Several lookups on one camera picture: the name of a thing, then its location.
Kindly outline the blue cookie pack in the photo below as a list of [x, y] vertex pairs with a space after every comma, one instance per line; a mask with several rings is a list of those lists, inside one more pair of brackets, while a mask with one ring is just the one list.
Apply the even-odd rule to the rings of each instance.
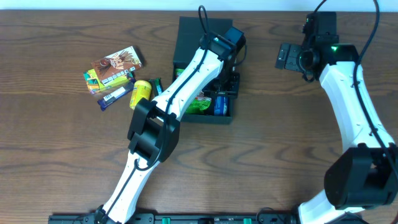
[[226, 116], [228, 114], [229, 98], [226, 96], [217, 96], [214, 103], [214, 115]]

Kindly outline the green gummy candy bag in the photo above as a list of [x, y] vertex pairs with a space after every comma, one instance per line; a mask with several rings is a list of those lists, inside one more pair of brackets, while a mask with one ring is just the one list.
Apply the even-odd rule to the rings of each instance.
[[199, 94], [195, 97], [195, 99], [188, 106], [185, 111], [186, 114], [205, 114], [205, 110], [207, 110], [211, 105], [212, 99], [208, 96], [205, 96], [203, 91], [200, 91]]

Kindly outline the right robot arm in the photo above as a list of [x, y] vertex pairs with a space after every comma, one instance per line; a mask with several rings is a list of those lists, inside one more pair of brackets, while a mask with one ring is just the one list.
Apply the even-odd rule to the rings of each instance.
[[298, 223], [354, 220], [397, 195], [397, 145], [384, 128], [363, 80], [356, 47], [342, 44], [335, 12], [312, 12], [300, 45], [283, 43], [276, 67], [318, 81], [332, 105], [343, 153], [326, 171], [323, 190], [297, 209]]

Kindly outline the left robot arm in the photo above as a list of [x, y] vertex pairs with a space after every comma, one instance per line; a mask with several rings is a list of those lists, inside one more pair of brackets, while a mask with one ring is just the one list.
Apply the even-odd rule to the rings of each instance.
[[178, 78], [152, 101], [135, 107], [127, 138], [128, 157], [111, 198], [98, 207], [95, 223], [127, 223], [152, 171], [175, 149], [180, 120], [197, 94], [237, 95], [236, 56], [245, 46], [244, 33], [231, 27], [224, 35], [207, 32], [192, 61]]

